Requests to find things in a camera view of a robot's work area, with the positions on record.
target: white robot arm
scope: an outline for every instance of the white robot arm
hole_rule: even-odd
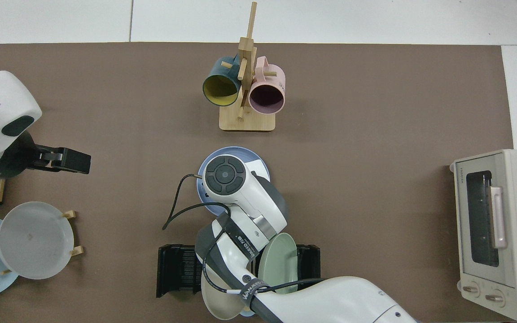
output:
[[[241,300],[269,323],[414,323],[392,298],[374,284],[352,276],[324,280],[290,294],[264,292],[264,282],[246,269],[288,221],[281,194],[252,174],[232,155],[211,160],[203,185],[213,200],[230,207],[199,231],[195,252],[206,270],[217,274]]]
[[[41,117],[41,108],[19,79],[0,71],[0,178],[26,168],[89,173],[91,156],[72,149],[35,145],[26,131]]]

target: blue mug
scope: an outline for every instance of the blue mug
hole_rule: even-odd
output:
[[[219,58],[203,82],[205,98],[218,106],[234,104],[241,88],[237,78],[240,68],[238,55]]]

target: green plate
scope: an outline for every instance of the green plate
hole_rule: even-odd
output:
[[[275,286],[298,280],[296,243],[289,233],[279,233],[264,248],[258,264],[258,278]],[[277,290],[279,294],[296,292],[298,285]]]

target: mug rack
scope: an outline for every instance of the mug rack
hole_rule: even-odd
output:
[[[254,62],[257,52],[252,38],[256,8],[257,3],[253,2],[250,8],[246,37],[241,37],[238,43],[241,68],[238,71],[237,78],[241,82],[241,88],[237,100],[229,106],[219,108],[219,127],[223,131],[272,131],[275,129],[275,115],[256,112],[250,107],[248,98],[250,86],[253,82]]]

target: oven door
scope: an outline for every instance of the oven door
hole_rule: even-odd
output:
[[[503,154],[458,162],[456,176],[464,272],[515,286]]]

